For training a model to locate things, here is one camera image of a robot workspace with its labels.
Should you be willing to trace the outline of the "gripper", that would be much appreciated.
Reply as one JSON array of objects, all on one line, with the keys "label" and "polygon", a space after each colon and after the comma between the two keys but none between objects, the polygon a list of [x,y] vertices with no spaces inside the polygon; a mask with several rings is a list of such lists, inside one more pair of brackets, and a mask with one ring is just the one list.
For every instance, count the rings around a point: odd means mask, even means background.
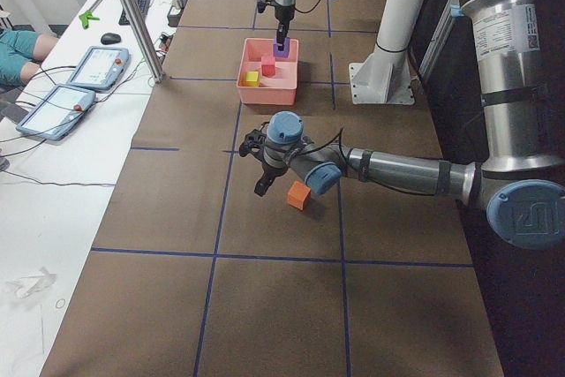
[{"label": "gripper", "polygon": [[275,18],[279,24],[276,30],[276,40],[282,43],[288,34],[288,26],[295,16],[295,5],[275,5]]},{"label": "gripper", "polygon": [[288,171],[288,166],[285,163],[283,163],[282,166],[274,166],[263,161],[261,167],[263,174],[254,187],[254,193],[263,197],[274,181]]}]

